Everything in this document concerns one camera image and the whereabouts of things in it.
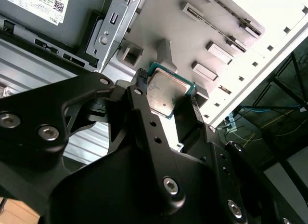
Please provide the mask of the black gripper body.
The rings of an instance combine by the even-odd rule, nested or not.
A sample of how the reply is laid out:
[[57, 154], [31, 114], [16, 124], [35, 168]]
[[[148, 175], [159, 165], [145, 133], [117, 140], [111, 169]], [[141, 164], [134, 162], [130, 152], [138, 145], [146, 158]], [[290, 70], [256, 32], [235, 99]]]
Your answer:
[[209, 168], [173, 152], [185, 192], [183, 206], [163, 213], [143, 153], [129, 146], [78, 170], [53, 191], [48, 224], [222, 224], [224, 214]]

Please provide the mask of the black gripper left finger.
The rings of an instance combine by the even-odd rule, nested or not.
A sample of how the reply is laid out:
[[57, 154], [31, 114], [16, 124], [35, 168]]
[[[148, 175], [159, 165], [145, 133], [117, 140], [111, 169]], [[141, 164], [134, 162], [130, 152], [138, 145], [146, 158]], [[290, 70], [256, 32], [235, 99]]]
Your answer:
[[0, 185], [36, 211], [47, 209], [58, 184], [70, 176], [63, 153], [71, 135], [96, 121], [109, 124], [110, 150], [140, 150], [163, 211], [185, 201], [173, 152], [152, 114], [147, 72], [139, 69], [123, 86], [87, 73], [0, 101]]

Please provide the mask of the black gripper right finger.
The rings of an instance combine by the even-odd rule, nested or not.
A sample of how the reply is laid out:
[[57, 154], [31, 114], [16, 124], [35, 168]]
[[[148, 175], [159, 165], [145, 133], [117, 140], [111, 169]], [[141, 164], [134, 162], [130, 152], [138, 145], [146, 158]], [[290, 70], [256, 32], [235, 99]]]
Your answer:
[[203, 135], [201, 146], [191, 148], [214, 176], [223, 224], [302, 224], [296, 213], [269, 178], [252, 162], [236, 142], [220, 143], [217, 131], [203, 122], [194, 97], [192, 112]]

